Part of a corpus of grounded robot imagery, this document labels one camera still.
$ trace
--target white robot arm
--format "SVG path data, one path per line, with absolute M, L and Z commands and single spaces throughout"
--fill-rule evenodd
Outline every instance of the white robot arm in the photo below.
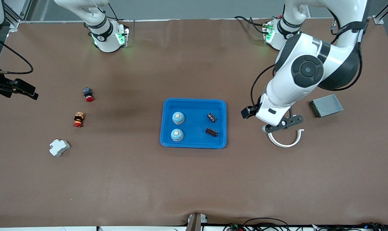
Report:
M 110 20 L 99 7 L 109 4 L 109 0 L 55 0 L 56 4 L 75 13 L 84 20 L 91 31 L 94 44 L 104 52 L 114 52 L 126 47 L 128 27 Z
M 332 12 L 340 28 L 336 46 L 299 32 L 306 18 L 304 5 L 326 7 Z M 291 126 L 293 119 L 285 120 L 284 115 L 317 86 L 326 90 L 352 86 L 341 88 L 354 79 L 358 66 L 361 70 L 366 11 L 367 0 L 286 0 L 282 18 L 264 28 L 266 42 L 274 48 L 282 47 L 275 60 L 276 74 L 258 103 L 246 107 L 242 116 L 256 116 L 266 122 L 265 131 L 270 133 Z

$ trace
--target plastic tray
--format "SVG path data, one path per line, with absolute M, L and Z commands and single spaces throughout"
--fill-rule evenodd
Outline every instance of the plastic tray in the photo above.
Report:
M 185 116 L 182 124 L 177 125 L 172 120 L 176 111 Z M 216 116 L 216 122 L 209 120 L 209 113 Z M 205 132 L 208 127 L 218 132 L 217 137 Z M 176 128 L 184 133 L 181 141 L 171 139 L 171 132 Z M 164 102 L 160 142 L 175 148 L 223 148 L 227 144 L 226 103 L 220 99 L 168 98 Z

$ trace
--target brown table surface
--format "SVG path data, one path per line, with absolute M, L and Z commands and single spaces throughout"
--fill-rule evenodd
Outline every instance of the brown table surface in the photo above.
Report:
M 331 19 L 304 31 L 332 40 Z M 0 96 L 0 227 L 181 225 L 193 212 L 209 222 L 269 216 L 290 224 L 388 224 L 388 38 L 370 23 L 358 83 L 336 95 L 344 111 L 314 118 L 293 106 L 298 126 L 275 133 L 243 120 L 249 91 L 277 51 L 252 25 L 234 20 L 136 22 L 129 47 L 96 49 L 82 23 L 20 24 L 7 44 L 34 66 L 22 78 L 37 101 Z M 0 68 L 26 64 L 3 50 Z M 264 75 L 255 97 L 271 78 Z M 94 90 L 88 103 L 82 88 Z M 228 107 L 221 150 L 166 148 L 159 142 L 167 98 L 219 98 Z M 77 111 L 83 128 L 73 127 Z M 49 153 L 54 139 L 72 146 Z

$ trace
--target blue ceramic knob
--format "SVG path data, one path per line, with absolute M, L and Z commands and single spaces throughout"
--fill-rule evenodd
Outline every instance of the blue ceramic knob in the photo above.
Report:
M 181 129 L 174 129 L 171 132 L 171 139 L 173 139 L 174 141 L 180 141 L 182 140 L 183 137 L 184 137 L 184 133 L 182 132 Z
M 173 114 L 173 122 L 175 124 L 182 124 L 184 122 L 184 119 L 185 119 L 184 114 L 182 114 L 179 111 Z

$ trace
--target cable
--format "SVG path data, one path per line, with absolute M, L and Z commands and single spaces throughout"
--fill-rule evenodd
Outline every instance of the cable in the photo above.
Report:
M 244 21 L 246 21 L 246 22 L 252 24 L 252 22 L 251 22 L 250 20 L 244 18 L 243 16 L 235 16 L 234 19 L 243 19 Z M 262 24 L 259 24 L 259 23 L 255 23 L 255 25 L 257 25 L 257 26 L 263 26 Z
M 268 68 L 265 69 L 263 72 L 265 72 L 266 70 L 270 69 L 270 68 L 273 67 L 273 66 L 274 66 L 274 65 L 268 67 Z M 247 224 L 248 222 L 254 221 L 254 220 L 274 220 L 274 221 L 279 221 L 279 222 L 282 222 L 282 223 L 284 223 L 284 224 L 286 225 L 288 231 L 289 231 L 289 229 L 290 229 L 290 226 L 288 225 L 287 222 L 285 222 L 285 221 L 283 221 L 283 220 L 280 220 L 280 219 L 276 219 L 276 218 L 252 218 L 252 219 L 249 219 L 249 220 L 247 220 L 246 222 L 244 222 L 243 226 L 245 226 L 245 224 Z
M 252 17 L 250 17 L 249 18 L 249 20 L 248 19 L 246 19 L 246 18 L 244 18 L 243 16 L 236 16 L 236 17 L 234 17 L 234 19 L 244 19 L 246 22 L 248 22 L 248 23 L 251 23 L 253 26 L 254 26 L 254 28 L 258 31 L 258 32 L 260 32 L 261 34 L 264 34 L 264 35 L 267 35 L 268 33 L 267 32 L 263 32 L 262 30 L 259 30 L 258 28 L 257 28 L 257 26 L 263 26 L 262 24 L 259 24 L 259 23 L 255 23 L 253 20 L 252 20 Z
M 230 227 L 230 225 L 231 225 L 231 224 L 226 225 L 226 226 L 222 229 L 222 231 L 225 231 L 225 229 L 228 228 L 228 227 Z
M 267 70 L 271 69 L 271 68 L 274 67 L 274 66 L 275 66 L 275 64 L 273 64 L 273 65 L 267 67 L 265 70 L 263 70 L 263 72 L 261 72 L 261 73 L 257 76 L 257 78 L 255 79 L 254 83 L 252 84 L 250 95 L 251 95 L 251 103 L 252 103 L 252 106 L 253 106 L 253 107 L 255 107 L 255 103 L 254 103 L 254 99 L 253 99 L 253 96 L 252 96 L 252 92 L 253 92 L 253 90 L 254 90 L 255 84 L 257 83 L 258 79 L 259 79 L 259 78 L 260 78 Z M 244 223 L 243 226 L 245 226 L 245 224 L 246 224 L 247 222 L 250 222 L 250 221 L 253 221 L 253 220 L 257 220 L 257 219 L 264 219 L 264 218 L 253 218 L 253 219 L 250 219 L 250 220 L 246 221 L 246 222 Z
M 375 16 L 376 18 L 388 7 L 388 4 L 377 14 L 377 16 Z
M 100 9 L 100 7 L 97 7 L 97 9 L 98 9 L 98 10 L 100 10 L 100 12 L 102 12 L 102 13 L 106 13 L 106 11 L 105 11 L 105 10 L 102 10 L 102 9 Z
M 355 78 L 355 80 L 348 86 L 344 87 L 344 88 L 338 88 L 338 89 L 333 89 L 331 91 L 342 91 L 342 90 L 346 90 L 350 87 L 352 87 L 359 79 L 359 77 L 361 76 L 361 73 L 362 73 L 362 51 L 361 51 L 361 43 L 358 42 L 357 43 L 357 49 L 358 49 L 358 57 L 359 57 L 359 70 L 358 70 L 358 75 L 357 77 Z
M 333 39 L 333 41 L 331 42 L 331 44 L 334 44 L 335 41 L 337 41 L 337 40 L 338 40 L 338 36 L 335 36 L 335 38 Z
M 14 54 L 16 54 L 18 57 L 20 57 L 21 59 L 23 59 L 29 66 L 30 66 L 30 71 L 28 72 L 8 72 L 8 71 L 0 71 L 0 73 L 2 74 L 29 74 L 31 72 L 33 72 L 33 66 L 31 65 L 31 63 L 29 63 L 27 61 L 27 59 L 25 59 L 23 56 L 21 56 L 19 53 L 17 53 L 16 51 L 14 51 L 12 48 L 10 48 L 8 45 L 6 45 L 3 41 L 0 41 L 0 44 L 3 45 L 4 47 L 8 48 L 11 52 L 13 52 Z
M 252 25 L 254 26 L 254 28 L 255 28 L 258 32 L 260 32 L 261 34 L 264 34 L 264 35 L 267 35 L 267 34 L 268 34 L 267 32 L 263 32 L 262 30 L 259 30 L 259 29 L 257 28 L 257 25 L 254 23 L 254 21 L 252 20 L 251 17 L 249 18 L 249 20 L 251 21 Z
M 109 6 L 110 6 L 110 9 L 112 9 L 115 19 L 118 20 L 116 12 L 113 10 L 113 7 L 110 5 L 110 3 L 109 3 Z

